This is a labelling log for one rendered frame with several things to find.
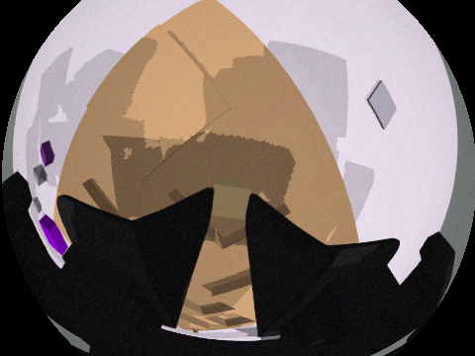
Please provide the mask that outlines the tan cube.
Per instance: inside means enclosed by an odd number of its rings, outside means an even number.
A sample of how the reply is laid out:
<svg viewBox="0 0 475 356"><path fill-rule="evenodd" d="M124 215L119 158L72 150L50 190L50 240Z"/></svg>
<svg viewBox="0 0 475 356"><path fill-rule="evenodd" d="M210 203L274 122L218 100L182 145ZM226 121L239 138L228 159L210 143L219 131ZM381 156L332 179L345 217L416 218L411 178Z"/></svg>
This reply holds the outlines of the tan cube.
<svg viewBox="0 0 475 356"><path fill-rule="evenodd" d="M250 182L217 177L214 186L214 203L211 215L245 219L250 195Z"/></svg>

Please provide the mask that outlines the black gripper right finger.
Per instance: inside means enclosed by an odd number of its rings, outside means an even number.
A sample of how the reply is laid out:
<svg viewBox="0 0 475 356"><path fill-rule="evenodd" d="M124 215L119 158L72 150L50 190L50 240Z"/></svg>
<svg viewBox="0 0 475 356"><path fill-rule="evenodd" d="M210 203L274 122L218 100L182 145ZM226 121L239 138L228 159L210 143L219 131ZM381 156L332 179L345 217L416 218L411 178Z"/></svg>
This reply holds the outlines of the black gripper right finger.
<svg viewBox="0 0 475 356"><path fill-rule="evenodd" d="M257 337L280 335L333 278L388 265L400 246L393 237L325 245L256 194L246 205L245 238Z"/></svg>

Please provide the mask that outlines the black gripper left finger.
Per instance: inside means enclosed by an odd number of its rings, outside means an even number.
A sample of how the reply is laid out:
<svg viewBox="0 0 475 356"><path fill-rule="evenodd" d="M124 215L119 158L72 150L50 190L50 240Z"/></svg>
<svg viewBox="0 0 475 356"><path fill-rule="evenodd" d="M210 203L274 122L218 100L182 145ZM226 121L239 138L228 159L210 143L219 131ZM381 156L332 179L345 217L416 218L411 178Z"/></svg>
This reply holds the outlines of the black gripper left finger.
<svg viewBox="0 0 475 356"><path fill-rule="evenodd" d="M66 194L58 195L56 209L71 244L138 277L162 325L175 328L209 229L214 193L206 187L134 221Z"/></svg>

